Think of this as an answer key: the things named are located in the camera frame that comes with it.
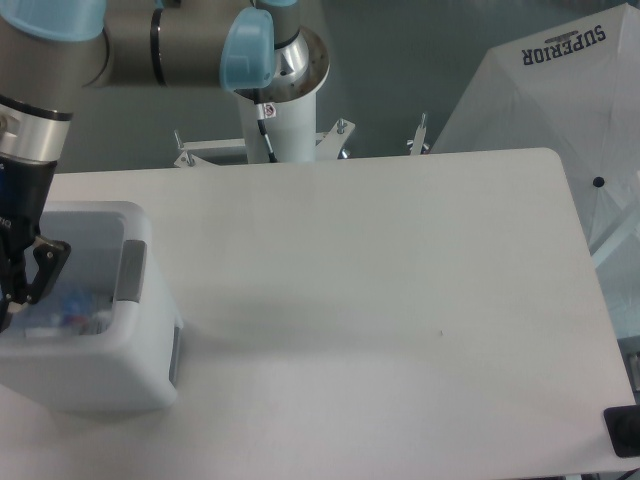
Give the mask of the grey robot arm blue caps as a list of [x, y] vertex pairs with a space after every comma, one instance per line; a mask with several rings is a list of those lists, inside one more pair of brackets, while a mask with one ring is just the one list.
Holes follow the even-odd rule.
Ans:
[[1, 324], [56, 283], [70, 246], [39, 222], [79, 91], [96, 86], [264, 89], [300, 31], [295, 1], [1, 5]]

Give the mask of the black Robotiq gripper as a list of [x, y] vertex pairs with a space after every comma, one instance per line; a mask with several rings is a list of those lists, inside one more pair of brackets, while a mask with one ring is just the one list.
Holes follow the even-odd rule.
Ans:
[[[2, 332], [11, 325], [15, 311], [49, 295], [71, 254], [68, 243], [37, 237], [55, 170], [55, 161], [1, 156]], [[29, 282], [24, 251], [33, 243], [38, 270]]]

